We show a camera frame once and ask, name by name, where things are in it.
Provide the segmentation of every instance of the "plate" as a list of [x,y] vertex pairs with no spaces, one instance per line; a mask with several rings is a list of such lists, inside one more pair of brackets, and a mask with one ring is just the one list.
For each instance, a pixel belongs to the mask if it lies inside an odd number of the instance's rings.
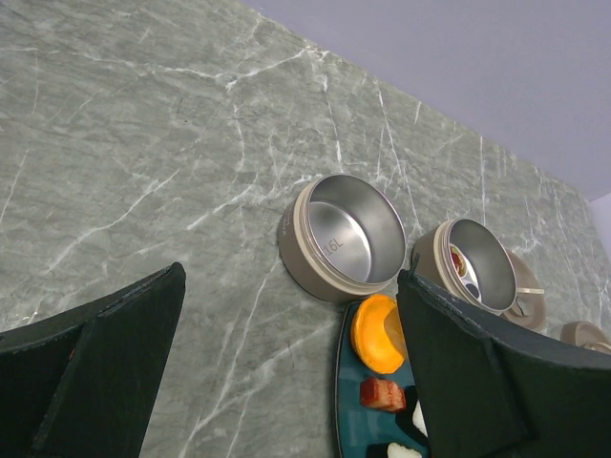
[[337,343],[333,387],[333,421],[340,458],[367,458],[371,444],[396,442],[414,448],[428,458],[425,448],[416,443],[394,422],[395,415],[361,406],[360,387],[368,377],[394,380],[405,388],[413,385],[411,366],[405,362],[391,375],[379,375],[369,370],[352,350],[350,327],[359,302],[347,305]]

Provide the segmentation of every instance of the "large container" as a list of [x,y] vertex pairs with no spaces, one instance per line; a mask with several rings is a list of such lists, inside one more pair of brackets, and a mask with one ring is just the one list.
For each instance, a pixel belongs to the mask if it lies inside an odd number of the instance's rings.
[[[454,268],[452,248],[467,260],[473,282]],[[471,219],[451,219],[420,238],[411,258],[420,254],[416,273],[439,284],[458,298],[495,315],[516,300],[516,274],[496,237]]]
[[293,279],[328,302],[382,290],[401,270],[407,247],[390,202],[350,175],[307,185],[284,212],[278,243]]

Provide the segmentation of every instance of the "gray marble surface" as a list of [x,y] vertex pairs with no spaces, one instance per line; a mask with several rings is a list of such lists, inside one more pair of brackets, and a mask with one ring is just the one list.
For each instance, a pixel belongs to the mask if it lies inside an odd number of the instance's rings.
[[331,456],[342,308],[276,245],[324,174],[385,191],[410,244],[485,222],[546,288],[545,333],[611,334],[578,193],[233,0],[3,2],[0,145],[0,329],[186,269],[143,457]]

